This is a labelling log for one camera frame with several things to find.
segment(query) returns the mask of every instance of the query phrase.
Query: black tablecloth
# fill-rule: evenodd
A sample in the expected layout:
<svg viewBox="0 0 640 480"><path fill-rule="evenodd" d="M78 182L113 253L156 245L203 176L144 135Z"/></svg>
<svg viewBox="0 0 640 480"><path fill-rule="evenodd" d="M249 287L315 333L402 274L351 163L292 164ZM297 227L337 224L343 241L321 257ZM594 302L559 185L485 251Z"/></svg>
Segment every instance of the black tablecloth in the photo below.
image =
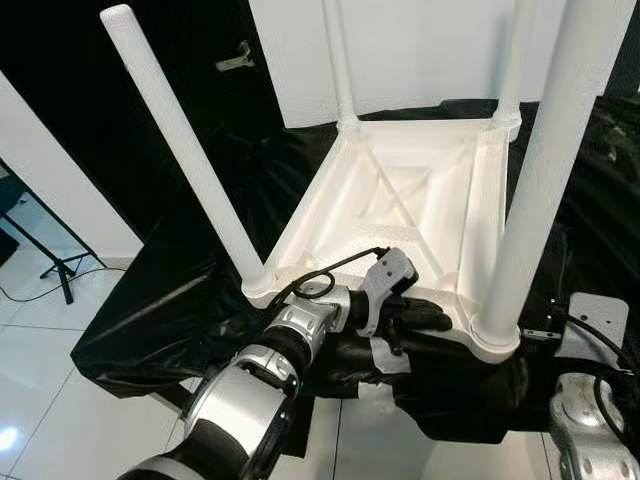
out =
<svg viewBox="0 0 640 480"><path fill-rule="evenodd" d="M482 118L495 105L448 101L362 119ZM521 107L523 126L509 151L508 202L536 109L536 104ZM258 143L224 135L212 163L263 260L335 136L334 125L282 131ZM631 307L625 348L640 358L639 152L640 98L600 99L521 326L561 328L547 320L549 299L566 302L574 291L622 298ZM202 376L211 364L223 365L268 322L242 296L235 269L187 190L156 226L72 357L84 376L114 395L145 395ZM393 386L396 403L432 438L497 442L507 429L544 429L545 402L557 375L576 368L575 362L549 359L526 341L500 365L482 364L461 345L434 338L407 336L402 342L412 373L383 375L373 365L366 339L329 336L304 392L355 397L359 382L383 381Z"/></svg>

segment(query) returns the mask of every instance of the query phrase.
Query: black tripod leg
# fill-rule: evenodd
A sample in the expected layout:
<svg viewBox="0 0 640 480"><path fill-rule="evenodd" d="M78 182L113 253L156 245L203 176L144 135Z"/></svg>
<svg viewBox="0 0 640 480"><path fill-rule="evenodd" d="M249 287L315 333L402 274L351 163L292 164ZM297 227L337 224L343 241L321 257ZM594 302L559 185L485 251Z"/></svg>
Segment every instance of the black tripod leg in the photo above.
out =
<svg viewBox="0 0 640 480"><path fill-rule="evenodd" d="M79 255L74 255L73 257L64 258L62 261L63 261L63 262L70 262L70 261L72 261L72 260L78 260L78 259L80 259L80 258L88 257L89 255L91 255L91 253L89 253L89 252L84 252L84 253L81 253L81 254L79 254Z"/></svg>
<svg viewBox="0 0 640 480"><path fill-rule="evenodd" d="M62 287L62 291L64 292L64 300L65 302L67 302L67 305L70 305L73 303L73 295L71 295L69 280L67 279L66 270L68 270L68 268L66 268L66 265L62 263L61 260L58 260L55 266L58 267L58 276L60 277L60 286Z"/></svg>
<svg viewBox="0 0 640 480"><path fill-rule="evenodd" d="M67 265L64 263L64 262L66 262L66 261L67 261L67 260L62 260L62 261L60 262L60 264L62 265L62 270L63 270L67 275L69 275L70 277L73 277L73 276L76 274L76 272L74 272L74 271L73 271L73 270L71 270L69 267L67 267ZM55 269L55 268L57 268L58 270L60 270L60 265L58 265L58 262L54 262L54 264L53 264L49 269L47 269L47 271L46 271L46 272L44 272L42 275L40 275L40 278L45 278L45 277L46 277L47 275L49 275L49 274L53 271L53 269Z"/></svg>

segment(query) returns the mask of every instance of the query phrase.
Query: white foam leg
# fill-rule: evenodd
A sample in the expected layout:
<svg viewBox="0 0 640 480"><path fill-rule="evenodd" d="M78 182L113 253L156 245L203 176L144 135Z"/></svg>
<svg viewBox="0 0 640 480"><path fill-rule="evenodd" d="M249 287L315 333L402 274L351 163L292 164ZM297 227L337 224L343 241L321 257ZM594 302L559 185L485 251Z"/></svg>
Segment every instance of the white foam leg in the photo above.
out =
<svg viewBox="0 0 640 480"><path fill-rule="evenodd" d="M243 289L267 289L273 274L265 270L253 248L133 11L128 5L117 5L102 11L100 19L240 273Z"/></svg>
<svg viewBox="0 0 640 480"><path fill-rule="evenodd" d="M486 350L512 351L517 322L635 0L569 0L489 293L472 327Z"/></svg>
<svg viewBox="0 0 640 480"><path fill-rule="evenodd" d="M498 108L493 114L493 124L509 129L509 141L518 137L522 78L529 53L531 28L536 13L536 0L517 0L511 32L511 48L507 69L502 79Z"/></svg>
<svg viewBox="0 0 640 480"><path fill-rule="evenodd" d="M349 60L344 43L340 5L338 0L322 0L322 6L338 102L338 127L353 125L358 121L358 117L353 107Z"/></svg>

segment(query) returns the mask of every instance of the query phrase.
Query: floor tile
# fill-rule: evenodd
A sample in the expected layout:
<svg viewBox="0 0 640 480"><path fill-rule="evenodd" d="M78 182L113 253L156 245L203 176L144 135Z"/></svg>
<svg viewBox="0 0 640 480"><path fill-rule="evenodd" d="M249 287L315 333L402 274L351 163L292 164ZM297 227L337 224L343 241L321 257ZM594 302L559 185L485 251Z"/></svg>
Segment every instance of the floor tile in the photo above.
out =
<svg viewBox="0 0 640 480"><path fill-rule="evenodd" d="M31 197L28 193L24 193L20 200L24 203L18 202L14 205L7 214L11 219L20 225L24 230L33 234L38 228L40 223L46 218L50 217L46 210L38 203L37 200ZM0 228L15 238L20 246L25 248L35 248L26 238L24 238L12 225L10 225L5 219L0 219Z"/></svg>
<svg viewBox="0 0 640 480"><path fill-rule="evenodd" d="M281 455L269 480L331 480L339 414L340 400L316 398L305 458Z"/></svg>
<svg viewBox="0 0 640 480"><path fill-rule="evenodd" d="M173 425L171 426L171 433L164 445L164 452L168 452L176 448L180 442L184 440L184 422L176 417Z"/></svg>
<svg viewBox="0 0 640 480"><path fill-rule="evenodd" d="M39 282L39 276L49 266L49 259L40 253L19 248L0 266L0 287L13 298L29 298ZM15 303L0 292L0 324L8 324L24 303Z"/></svg>
<svg viewBox="0 0 640 480"><path fill-rule="evenodd" d="M51 250L51 253L53 253L56 257L58 257L60 259L63 259L63 260L66 259L66 258L70 258L70 257L76 256L76 255L79 255L81 253L85 253L85 252L86 252L86 249L84 249L83 247L53 249L53 250ZM77 273L84 273L84 272L87 272L89 270L93 270L95 268L102 268L103 267L103 265L100 262L98 262L91 255L88 255L88 256L80 258L80 259L71 260L71 261L67 262L67 266L71 270L73 270L74 272L77 272ZM49 275L47 275L45 278L43 278L42 281L43 281L42 289L46 290L48 288L55 287L56 285L58 285L60 283L60 278L59 278L57 272L51 272L51 273L49 273Z"/></svg>
<svg viewBox="0 0 640 480"><path fill-rule="evenodd" d="M398 408L383 413L373 401L345 400L335 479L387 478L544 480L549 472L539 433L510 432L500 445L437 442Z"/></svg>
<svg viewBox="0 0 640 480"><path fill-rule="evenodd" d="M149 397L117 399L74 371L10 474L113 480L162 453L174 420Z"/></svg>
<svg viewBox="0 0 640 480"><path fill-rule="evenodd" d="M541 435L542 442L544 443L544 450L547 454L547 461L549 462L551 480L562 480L562 471L560 470L560 450L556 447L551 435L547 432L544 432Z"/></svg>
<svg viewBox="0 0 640 480"><path fill-rule="evenodd" d="M82 249L78 241L50 215L46 215L38 226L32 231L29 231L29 233L49 250L67 248Z"/></svg>
<svg viewBox="0 0 640 480"><path fill-rule="evenodd" d="M202 380L200 377L191 377L181 381L180 385L193 393L196 391L196 388L198 388L198 385L200 385L200 380Z"/></svg>
<svg viewBox="0 0 640 480"><path fill-rule="evenodd" d="M10 472L72 370L69 352L79 337L79 332L16 327L0 333L0 473Z"/></svg>
<svg viewBox="0 0 640 480"><path fill-rule="evenodd" d="M70 284L74 299L72 304L65 303L62 289L58 289L40 300L24 304L13 316L10 324L85 329L122 274L123 272L119 271L99 271L79 277ZM52 275L44 279L40 286L31 292L31 296L57 285L58 281L55 275Z"/></svg>

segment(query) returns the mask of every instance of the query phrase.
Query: white tape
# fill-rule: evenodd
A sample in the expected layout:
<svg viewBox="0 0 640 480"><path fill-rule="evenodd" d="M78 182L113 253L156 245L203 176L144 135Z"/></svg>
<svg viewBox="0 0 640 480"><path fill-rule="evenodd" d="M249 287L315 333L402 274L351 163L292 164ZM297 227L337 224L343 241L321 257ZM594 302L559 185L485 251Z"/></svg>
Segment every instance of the white tape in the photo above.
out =
<svg viewBox="0 0 640 480"><path fill-rule="evenodd" d="M382 373L411 373L409 355L402 352L401 355L391 353L391 347L386 340L378 337L369 339L371 342L371 355L373 364Z"/></svg>
<svg viewBox="0 0 640 480"><path fill-rule="evenodd" d="M360 400L373 400L374 406L381 413L393 413L396 409L396 401L393 398L393 388L386 383L358 383L358 398Z"/></svg>
<svg viewBox="0 0 640 480"><path fill-rule="evenodd" d="M140 465L135 467L136 470L146 470L151 472L158 472L166 478L180 478L182 480L204 480L194 470L187 467L184 463L180 463L177 460L166 457L152 457Z"/></svg>

